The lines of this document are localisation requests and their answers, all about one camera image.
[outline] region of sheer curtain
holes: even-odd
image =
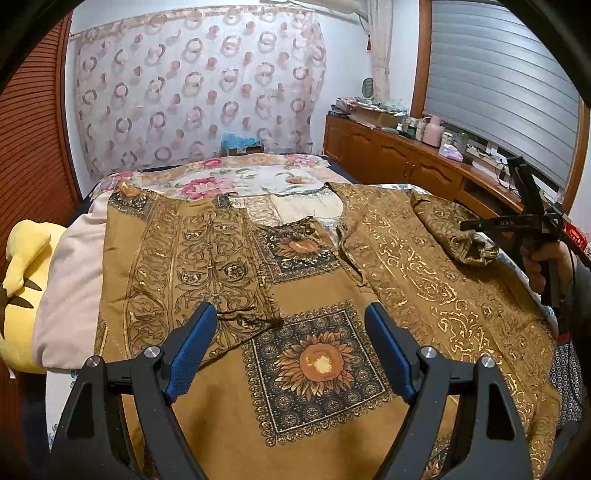
[[[326,50],[313,12],[180,9],[76,39],[76,116],[93,180],[218,155],[225,131],[309,153]]]
[[[394,0],[368,0],[374,99],[380,102],[390,100],[388,75],[392,49],[393,3]]]

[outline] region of person's arm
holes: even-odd
[[[583,383],[591,389],[591,271],[579,262],[575,267],[574,281],[566,298],[570,307],[569,330],[581,365]]]
[[[547,281],[541,274],[539,262],[555,260],[560,278],[560,290],[565,295],[564,314],[561,320],[567,322],[574,351],[577,353],[583,383],[591,388],[591,271],[578,261],[562,242],[548,243],[533,252],[521,247],[525,273],[530,279],[530,287],[542,293]]]

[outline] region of cabinet door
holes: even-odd
[[[343,143],[348,130],[348,120],[326,117],[324,129],[324,153],[333,161],[339,162],[343,150]]]
[[[401,140],[376,135],[375,161],[379,176],[372,183],[407,183],[416,153]]]
[[[367,127],[352,124],[347,141],[343,144],[340,166],[360,183],[371,183],[376,176],[374,132]]]
[[[460,189],[462,176],[437,160],[422,157],[413,168],[410,183],[438,197],[453,200]]]

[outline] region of yellow plush toy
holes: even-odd
[[[8,236],[10,263],[0,288],[0,356],[14,370],[45,373],[31,356],[33,324],[47,287],[51,257],[65,231],[53,223],[23,220]]]

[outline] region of window blind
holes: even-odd
[[[579,94],[552,54],[499,4],[433,0],[425,113],[491,140],[565,187]]]

